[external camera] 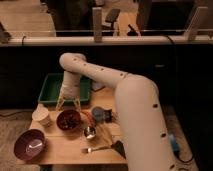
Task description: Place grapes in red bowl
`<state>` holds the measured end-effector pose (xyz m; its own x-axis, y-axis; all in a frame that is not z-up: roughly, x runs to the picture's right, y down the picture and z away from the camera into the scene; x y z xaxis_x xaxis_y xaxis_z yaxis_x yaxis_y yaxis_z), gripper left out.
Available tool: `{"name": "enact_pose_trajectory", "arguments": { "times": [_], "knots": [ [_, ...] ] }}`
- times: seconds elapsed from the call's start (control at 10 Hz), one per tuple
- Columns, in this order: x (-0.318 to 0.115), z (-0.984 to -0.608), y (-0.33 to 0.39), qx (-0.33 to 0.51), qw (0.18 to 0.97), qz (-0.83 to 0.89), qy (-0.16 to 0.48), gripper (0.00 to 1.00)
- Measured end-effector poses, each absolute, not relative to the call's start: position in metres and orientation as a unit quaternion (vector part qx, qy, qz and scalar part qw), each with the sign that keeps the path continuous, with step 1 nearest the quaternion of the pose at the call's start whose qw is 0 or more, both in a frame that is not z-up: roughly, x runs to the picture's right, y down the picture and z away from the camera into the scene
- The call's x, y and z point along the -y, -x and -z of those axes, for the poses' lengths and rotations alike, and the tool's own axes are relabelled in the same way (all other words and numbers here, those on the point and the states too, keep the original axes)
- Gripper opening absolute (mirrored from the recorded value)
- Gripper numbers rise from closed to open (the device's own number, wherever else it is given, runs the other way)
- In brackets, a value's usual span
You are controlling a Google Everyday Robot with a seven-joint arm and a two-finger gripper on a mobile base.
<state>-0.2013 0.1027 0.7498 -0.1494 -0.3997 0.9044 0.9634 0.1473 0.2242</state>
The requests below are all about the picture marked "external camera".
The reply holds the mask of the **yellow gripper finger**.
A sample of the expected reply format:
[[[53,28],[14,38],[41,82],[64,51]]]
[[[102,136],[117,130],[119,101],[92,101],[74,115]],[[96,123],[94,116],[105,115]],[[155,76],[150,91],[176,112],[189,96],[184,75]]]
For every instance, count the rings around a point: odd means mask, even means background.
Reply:
[[[64,102],[65,102],[64,97],[62,95],[59,95],[59,98],[57,100],[57,104],[56,104],[55,110],[59,111],[61,109],[61,107],[63,106]]]
[[[73,99],[74,106],[78,112],[81,112],[80,99],[78,97]]]

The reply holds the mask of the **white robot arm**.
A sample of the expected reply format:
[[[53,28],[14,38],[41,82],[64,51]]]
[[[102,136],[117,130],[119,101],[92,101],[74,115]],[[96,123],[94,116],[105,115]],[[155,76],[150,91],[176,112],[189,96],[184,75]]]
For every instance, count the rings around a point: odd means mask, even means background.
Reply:
[[[177,171],[159,91],[152,80],[89,63],[79,53],[64,53],[59,63],[64,69],[61,94],[66,99],[77,97],[82,75],[115,90],[115,109],[129,171]]]

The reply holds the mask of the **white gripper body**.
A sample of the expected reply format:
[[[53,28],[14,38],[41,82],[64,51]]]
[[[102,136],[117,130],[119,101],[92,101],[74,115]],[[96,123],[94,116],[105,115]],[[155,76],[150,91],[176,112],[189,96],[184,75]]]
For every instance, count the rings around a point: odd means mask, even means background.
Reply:
[[[80,96],[80,85],[62,84],[60,95],[65,99],[74,99]]]

